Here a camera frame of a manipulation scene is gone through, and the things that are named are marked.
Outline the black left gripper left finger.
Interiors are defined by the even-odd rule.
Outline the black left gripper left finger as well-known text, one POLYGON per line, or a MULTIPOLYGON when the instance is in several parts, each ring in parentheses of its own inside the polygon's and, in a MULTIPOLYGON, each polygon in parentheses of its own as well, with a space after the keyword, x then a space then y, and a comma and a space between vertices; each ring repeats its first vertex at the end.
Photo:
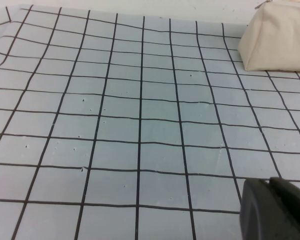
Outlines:
POLYGON ((247 179, 239 214, 244 240, 283 240, 285 214, 267 183, 247 179))

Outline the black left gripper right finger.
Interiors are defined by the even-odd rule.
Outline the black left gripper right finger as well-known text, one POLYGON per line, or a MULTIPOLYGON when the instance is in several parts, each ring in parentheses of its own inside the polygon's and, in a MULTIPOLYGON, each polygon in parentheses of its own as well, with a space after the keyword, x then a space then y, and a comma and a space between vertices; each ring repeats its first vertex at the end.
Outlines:
POLYGON ((279 177, 271 177, 269 186, 283 204, 291 218, 290 222, 300 232, 300 188, 279 177))

